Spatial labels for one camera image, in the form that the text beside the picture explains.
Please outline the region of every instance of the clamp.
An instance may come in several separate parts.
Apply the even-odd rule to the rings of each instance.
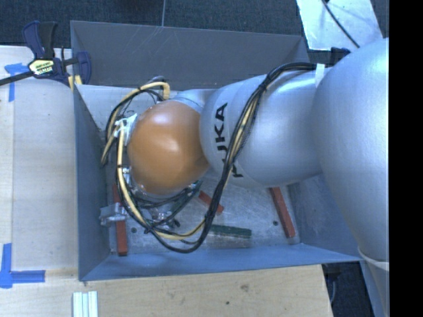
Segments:
[[[56,22],[39,22],[37,20],[27,24],[22,31],[26,44],[34,59],[28,64],[28,71],[0,80],[0,86],[15,81],[35,77],[36,79],[50,79],[59,81],[68,87],[73,86],[73,78],[66,71],[68,65],[78,64],[78,79],[87,84],[91,77],[91,59],[88,52],[78,52],[75,57],[65,59],[63,48],[61,59],[56,57],[53,47]]]

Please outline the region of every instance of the blue tape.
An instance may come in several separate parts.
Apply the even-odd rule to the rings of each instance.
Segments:
[[[46,270],[33,271],[11,271],[12,265],[12,244],[3,245],[3,256],[1,258],[0,288],[10,289],[13,284],[18,283],[43,283],[45,282]]]
[[[14,63],[12,65],[5,66],[6,71],[11,75],[26,73],[29,71],[28,67],[21,63]],[[15,99],[15,83],[12,82],[9,85],[9,102],[12,102]]]

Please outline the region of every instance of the metal bracket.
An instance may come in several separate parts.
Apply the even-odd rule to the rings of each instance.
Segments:
[[[117,202],[100,209],[100,224],[104,227],[110,227],[113,222],[125,221],[126,217],[125,209]]]

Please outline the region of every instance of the gray box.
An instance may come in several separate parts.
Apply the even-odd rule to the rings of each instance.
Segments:
[[[156,75],[165,76],[174,90],[219,88],[265,74],[283,63],[309,61],[303,38],[279,34],[74,21],[71,40],[74,52],[86,50],[91,55],[93,88],[137,87]],[[137,246],[129,230],[133,223],[128,221],[130,250],[127,256],[117,256],[113,229],[102,227],[98,219],[100,208],[111,203],[108,190],[113,170],[100,167],[104,142],[96,119],[96,108],[111,110],[116,103],[99,95],[98,102],[87,104],[81,90],[74,93],[80,280],[361,260],[357,244],[321,175],[285,189],[298,233],[295,240],[287,240],[280,226],[271,227],[277,215],[266,190],[229,186],[222,201],[230,203],[225,210],[236,213],[231,223],[251,228],[253,236],[257,236],[255,240],[237,242],[210,236],[195,252],[178,254],[161,246]],[[204,185],[210,191],[213,174],[208,181]],[[246,205],[246,200],[255,205]]]

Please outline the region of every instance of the wooden table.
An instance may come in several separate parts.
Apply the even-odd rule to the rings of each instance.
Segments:
[[[0,46],[0,78],[7,76],[4,65],[18,59],[28,63],[31,57],[27,48]],[[25,83],[30,86],[39,81],[31,78]],[[62,231],[57,231],[52,222],[54,216],[40,214],[44,217],[41,222],[40,217],[34,217],[34,230],[32,225],[16,224],[22,208],[14,207],[17,206],[13,190],[14,151],[20,143],[14,112],[22,98],[17,94],[17,99],[9,102],[8,95],[9,87],[0,87],[0,253],[3,244],[16,240],[17,236],[44,233],[41,243],[46,245],[60,243],[60,238],[68,241],[67,248],[55,249],[54,256],[60,260],[60,252],[76,253],[76,239],[72,233],[63,236]],[[41,213],[44,210],[32,209]],[[76,231],[75,224],[76,220],[71,219],[68,223],[71,230]],[[40,232],[42,229],[37,227],[43,225],[56,230],[49,234]],[[21,249],[18,256],[26,258],[20,260],[21,264],[35,261],[36,249],[29,245],[25,255]],[[11,289],[0,289],[0,316],[71,316],[72,294],[76,291],[97,291],[100,317],[333,316],[320,265],[82,283],[77,278],[76,259],[74,254],[68,262],[60,261],[63,267],[52,262],[46,270],[45,283],[14,284]]]

